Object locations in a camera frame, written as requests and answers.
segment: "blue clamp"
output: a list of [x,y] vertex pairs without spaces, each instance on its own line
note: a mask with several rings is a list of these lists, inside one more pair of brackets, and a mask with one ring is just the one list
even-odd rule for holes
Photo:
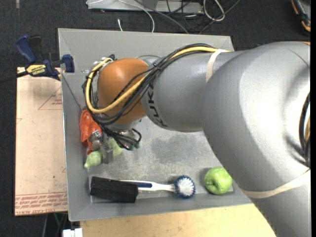
[[38,51],[38,57],[34,55],[32,48],[29,43],[29,35],[23,35],[16,42],[16,47],[21,55],[23,55],[28,63],[25,66],[25,71],[21,76],[31,75],[33,77],[50,77],[56,80],[60,80],[60,73],[54,68],[60,64],[65,64],[66,72],[73,73],[75,72],[74,60],[71,55],[66,54],[62,57],[61,60],[56,62],[50,62],[48,59],[43,61],[39,60],[40,51],[40,37],[33,37],[32,40],[33,48]]

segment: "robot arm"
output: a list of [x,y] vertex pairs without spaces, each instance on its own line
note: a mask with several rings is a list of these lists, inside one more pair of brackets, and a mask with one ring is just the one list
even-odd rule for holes
[[[130,149],[137,140],[120,136],[144,114],[164,129],[203,130],[219,161],[277,236],[311,236],[310,158],[304,154],[310,152],[309,45],[277,42],[223,52],[198,44],[152,63],[126,64],[132,63],[137,73],[121,81],[110,99],[99,95],[102,105],[95,102],[91,109],[105,132]],[[100,93],[109,92],[102,89],[103,73]],[[104,112],[118,100],[117,110]]]

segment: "brush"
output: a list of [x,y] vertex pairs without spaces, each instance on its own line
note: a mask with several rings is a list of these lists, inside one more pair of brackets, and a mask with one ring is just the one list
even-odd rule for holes
[[173,184],[159,184],[148,181],[121,180],[138,186],[139,191],[169,191],[180,198],[191,198],[196,192],[193,180],[186,176],[179,176]]

